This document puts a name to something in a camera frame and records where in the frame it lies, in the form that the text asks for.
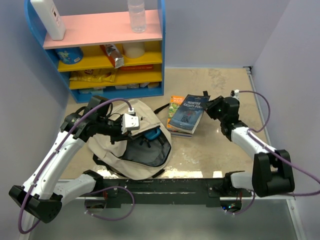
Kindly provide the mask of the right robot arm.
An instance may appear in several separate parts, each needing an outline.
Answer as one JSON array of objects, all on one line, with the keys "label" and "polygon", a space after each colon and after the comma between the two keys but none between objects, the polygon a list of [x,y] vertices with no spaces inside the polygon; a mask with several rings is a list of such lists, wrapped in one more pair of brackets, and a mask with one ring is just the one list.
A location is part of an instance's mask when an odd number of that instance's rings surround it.
[{"label": "right robot arm", "polygon": [[230,197],[241,189],[255,192],[259,197],[268,197],[291,193],[295,190],[292,167],[281,161],[283,157],[290,162],[286,150],[259,142],[259,138],[250,135],[249,127],[240,120],[240,101],[234,97],[219,96],[201,105],[207,115],[220,122],[222,134],[232,143],[238,145],[252,160],[252,172],[233,171],[223,178],[223,192]]}]

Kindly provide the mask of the purple cover book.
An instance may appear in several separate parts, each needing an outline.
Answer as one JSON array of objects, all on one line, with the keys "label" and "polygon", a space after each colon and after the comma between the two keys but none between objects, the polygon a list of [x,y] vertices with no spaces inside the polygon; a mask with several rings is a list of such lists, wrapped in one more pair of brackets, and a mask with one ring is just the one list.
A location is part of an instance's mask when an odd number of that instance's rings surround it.
[{"label": "purple cover book", "polygon": [[180,137],[188,137],[191,138],[193,134],[190,133],[183,133],[183,132],[177,132],[177,131],[170,131],[170,134],[172,136],[180,136]]}]

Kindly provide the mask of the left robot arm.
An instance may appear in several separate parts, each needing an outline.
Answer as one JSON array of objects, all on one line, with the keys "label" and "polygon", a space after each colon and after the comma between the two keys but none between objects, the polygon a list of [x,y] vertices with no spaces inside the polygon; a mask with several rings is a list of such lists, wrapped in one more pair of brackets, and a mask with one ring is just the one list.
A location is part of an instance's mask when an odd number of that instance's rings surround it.
[{"label": "left robot arm", "polygon": [[108,112],[115,101],[95,95],[87,106],[65,117],[54,144],[39,167],[22,185],[14,185],[9,191],[9,196],[20,207],[19,226],[24,212],[47,224],[70,201],[85,194],[99,196],[103,192],[103,177],[92,170],[86,170],[61,186],[58,181],[89,138],[96,134],[110,136],[114,142],[124,138],[123,118],[109,119]]}]

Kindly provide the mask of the beige canvas backpack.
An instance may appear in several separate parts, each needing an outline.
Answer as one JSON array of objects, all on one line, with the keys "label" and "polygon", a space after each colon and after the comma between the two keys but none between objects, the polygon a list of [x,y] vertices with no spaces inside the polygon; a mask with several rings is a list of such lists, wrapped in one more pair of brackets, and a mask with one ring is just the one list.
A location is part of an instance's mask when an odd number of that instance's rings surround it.
[{"label": "beige canvas backpack", "polygon": [[[171,160],[172,135],[158,118],[167,108],[165,104],[155,110],[138,99],[117,105],[112,119],[133,109],[139,118],[139,130],[133,130],[128,139],[111,143],[111,137],[95,134],[88,139],[88,148],[97,157],[96,164],[105,166],[109,171],[131,180],[145,180],[160,176]],[[160,128],[160,136],[148,141],[144,133]]]}]

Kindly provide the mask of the orange treehouse book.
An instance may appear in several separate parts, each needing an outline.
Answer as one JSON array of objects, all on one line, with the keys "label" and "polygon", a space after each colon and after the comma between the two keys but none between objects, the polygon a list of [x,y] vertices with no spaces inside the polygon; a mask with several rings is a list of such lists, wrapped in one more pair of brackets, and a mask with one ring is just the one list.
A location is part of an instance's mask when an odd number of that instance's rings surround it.
[{"label": "orange treehouse book", "polygon": [[180,130],[170,125],[169,122],[171,118],[174,116],[174,114],[176,113],[177,109],[180,107],[180,105],[184,101],[184,99],[185,98],[183,96],[177,96],[177,95],[172,95],[170,97],[169,108],[168,108],[168,118],[167,118],[167,124],[166,124],[166,128],[169,132],[182,133]]}]

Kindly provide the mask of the dark cover book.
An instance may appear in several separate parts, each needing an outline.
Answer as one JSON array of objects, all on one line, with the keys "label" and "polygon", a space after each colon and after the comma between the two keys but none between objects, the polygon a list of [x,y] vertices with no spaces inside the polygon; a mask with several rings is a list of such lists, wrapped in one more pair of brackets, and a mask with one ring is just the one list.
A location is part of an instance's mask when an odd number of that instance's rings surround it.
[{"label": "dark cover book", "polygon": [[208,102],[210,96],[188,94],[179,106],[169,124],[182,133],[194,134],[203,114],[201,104]]}]

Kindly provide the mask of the blue dinosaur pencil case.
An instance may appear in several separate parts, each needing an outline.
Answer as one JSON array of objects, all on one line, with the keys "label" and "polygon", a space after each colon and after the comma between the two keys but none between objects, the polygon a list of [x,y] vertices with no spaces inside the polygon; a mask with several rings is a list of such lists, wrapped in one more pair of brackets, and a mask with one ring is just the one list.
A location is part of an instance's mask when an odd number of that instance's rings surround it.
[{"label": "blue dinosaur pencil case", "polygon": [[150,129],[148,131],[146,131],[144,133],[144,137],[148,140],[148,141],[153,141],[155,139],[157,139],[160,135],[161,135],[161,130],[160,128],[153,128]]}]

